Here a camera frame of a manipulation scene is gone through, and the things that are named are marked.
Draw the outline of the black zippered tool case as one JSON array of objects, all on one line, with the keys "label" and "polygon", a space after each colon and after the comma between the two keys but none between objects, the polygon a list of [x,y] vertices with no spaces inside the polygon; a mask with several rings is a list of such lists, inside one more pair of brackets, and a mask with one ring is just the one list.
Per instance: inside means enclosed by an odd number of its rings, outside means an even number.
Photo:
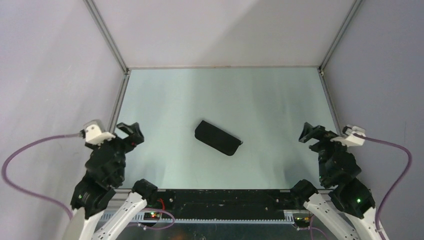
[{"label": "black zippered tool case", "polygon": [[201,120],[194,130],[194,137],[226,156],[233,156],[244,143],[219,127]]}]

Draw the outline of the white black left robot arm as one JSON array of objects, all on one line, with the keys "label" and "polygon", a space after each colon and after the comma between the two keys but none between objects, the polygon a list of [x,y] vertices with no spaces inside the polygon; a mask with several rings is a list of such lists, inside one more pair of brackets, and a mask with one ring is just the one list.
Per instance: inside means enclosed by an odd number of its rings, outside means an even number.
[{"label": "white black left robot arm", "polygon": [[146,179],[124,193],[120,206],[98,226],[125,179],[126,155],[145,138],[137,122],[117,124],[126,133],[106,131],[98,120],[84,125],[80,135],[91,149],[85,175],[70,201],[71,220],[65,240],[115,240],[130,226],[153,221],[259,222],[283,221],[288,211],[305,210],[317,192],[302,180],[291,190],[279,189],[159,189]]}]

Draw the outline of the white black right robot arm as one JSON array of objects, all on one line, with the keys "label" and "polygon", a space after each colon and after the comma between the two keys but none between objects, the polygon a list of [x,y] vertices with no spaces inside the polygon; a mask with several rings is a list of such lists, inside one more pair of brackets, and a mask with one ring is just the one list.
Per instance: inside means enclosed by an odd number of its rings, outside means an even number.
[{"label": "white black right robot arm", "polygon": [[339,135],[324,126],[303,125],[301,143],[318,155],[318,190],[299,180],[285,189],[160,189],[153,205],[179,220],[270,222],[289,211],[308,211],[339,240],[386,240],[371,190],[358,178],[361,168],[349,147],[362,146],[364,129],[348,125]]}]

